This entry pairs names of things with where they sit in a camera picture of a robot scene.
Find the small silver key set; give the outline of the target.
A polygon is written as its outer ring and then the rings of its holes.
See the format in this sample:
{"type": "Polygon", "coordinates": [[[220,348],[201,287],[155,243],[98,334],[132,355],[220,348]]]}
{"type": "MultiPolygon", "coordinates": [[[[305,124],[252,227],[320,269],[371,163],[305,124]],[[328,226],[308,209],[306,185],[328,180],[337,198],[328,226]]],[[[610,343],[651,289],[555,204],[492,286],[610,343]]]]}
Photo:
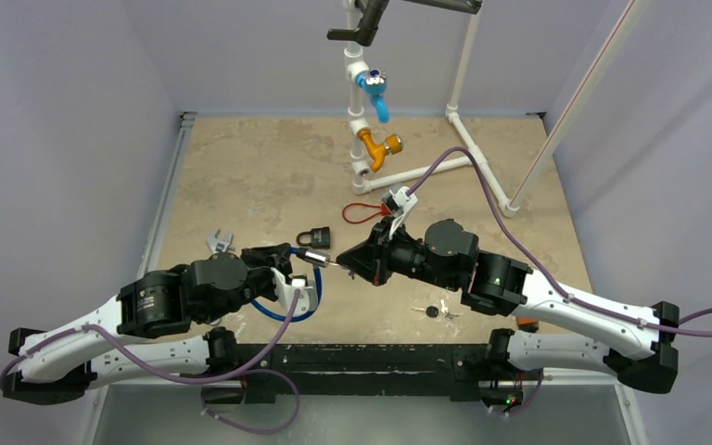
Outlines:
{"type": "Polygon", "coordinates": [[[328,265],[332,268],[344,271],[352,280],[354,280],[356,277],[356,273],[346,265],[342,265],[334,261],[328,262],[328,265]]]}

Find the blue cable lock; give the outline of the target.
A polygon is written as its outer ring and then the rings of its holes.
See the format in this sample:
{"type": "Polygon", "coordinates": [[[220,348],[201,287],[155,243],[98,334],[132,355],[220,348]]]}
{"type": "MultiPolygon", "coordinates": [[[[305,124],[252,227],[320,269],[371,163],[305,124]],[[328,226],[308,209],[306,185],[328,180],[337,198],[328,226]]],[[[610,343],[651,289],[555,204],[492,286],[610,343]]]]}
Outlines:
{"type": "Polygon", "coordinates": [[[330,256],[322,251],[289,244],[260,248],[258,252],[266,261],[272,262],[269,266],[272,282],[266,299],[276,302],[285,313],[271,311],[257,299],[253,299],[250,305],[275,321],[289,319],[291,323],[300,323],[311,318],[319,308],[324,293],[322,269],[334,265],[330,256]],[[310,264],[312,277],[294,275],[290,265],[292,257],[310,264]]]}

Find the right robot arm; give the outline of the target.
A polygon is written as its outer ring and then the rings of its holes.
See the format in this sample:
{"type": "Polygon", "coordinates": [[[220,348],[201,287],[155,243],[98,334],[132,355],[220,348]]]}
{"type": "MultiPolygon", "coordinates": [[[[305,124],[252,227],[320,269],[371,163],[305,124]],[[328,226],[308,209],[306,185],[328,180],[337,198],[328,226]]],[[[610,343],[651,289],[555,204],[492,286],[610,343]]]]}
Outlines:
{"type": "Polygon", "coordinates": [[[508,330],[491,336],[483,353],[491,375],[557,367],[611,375],[646,393],[672,390],[679,353],[673,335],[654,326],[677,326],[677,306],[636,306],[555,286],[539,269],[480,249],[477,235],[452,219],[433,223],[422,238],[412,237],[404,227],[393,229],[392,223],[392,218],[383,218],[336,262],[374,286],[398,273],[459,292],[462,304],[473,312],[532,318],[566,330],[563,335],[508,330]]]}

